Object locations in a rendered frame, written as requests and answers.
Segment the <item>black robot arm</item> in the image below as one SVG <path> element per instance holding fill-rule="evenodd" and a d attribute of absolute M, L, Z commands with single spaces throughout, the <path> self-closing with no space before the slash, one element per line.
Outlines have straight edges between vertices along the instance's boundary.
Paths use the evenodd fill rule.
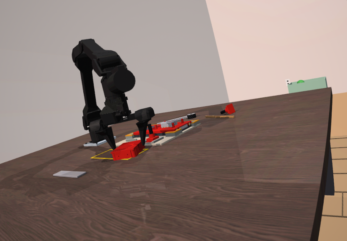
<path fill-rule="evenodd" d="M 102 119 L 104 124 L 118 123 L 128 113 L 127 105 L 121 97 L 116 102 L 105 100 L 106 106 L 101 110 L 96 104 L 92 70 L 102 76 L 101 84 L 105 98 L 123 94 L 135 86 L 135 76 L 127 69 L 120 56 L 112 50 L 104 50 L 94 39 L 79 41 L 72 50 L 72 60 L 81 73 L 82 88 L 85 99 L 83 109 L 83 127 L 89 130 L 91 140 L 97 143 L 105 140 L 96 131 L 90 132 L 90 122 Z"/>

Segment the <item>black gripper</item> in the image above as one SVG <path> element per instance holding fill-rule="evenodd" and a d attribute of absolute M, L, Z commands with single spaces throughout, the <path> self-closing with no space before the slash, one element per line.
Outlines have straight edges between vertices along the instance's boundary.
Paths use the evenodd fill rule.
<path fill-rule="evenodd" d="M 148 107 L 148 108 L 139 109 L 135 111 L 135 113 L 131 114 L 131 110 L 129 110 L 129 107 L 127 104 L 128 98 L 125 96 L 125 93 L 118 94 L 116 96 L 108 97 L 105 99 L 106 100 L 110 99 L 110 102 L 116 102 L 117 101 L 116 98 L 118 97 L 121 97 L 121 99 L 127 105 L 127 108 L 128 108 L 128 113 L 126 114 L 126 116 L 122 116 L 120 122 L 118 123 L 127 122 L 127 121 L 131 121 L 135 119 L 138 120 L 136 124 L 139 129 L 141 142 L 142 142 L 142 145 L 145 145 L 146 129 L 147 129 L 148 121 L 150 121 L 151 118 L 155 116 L 153 108 Z M 116 145 L 115 145 L 115 140 L 114 140 L 114 136 L 112 132 L 112 127 L 108 127 L 108 126 L 111 124 L 114 125 L 118 123 L 104 124 L 102 119 L 98 119 L 98 120 L 94 120 L 90 122 L 89 128 L 90 128 L 90 132 L 96 131 L 95 134 L 99 134 L 103 136 L 105 140 L 108 142 L 108 144 L 111 146 L 111 148 L 115 150 Z"/>

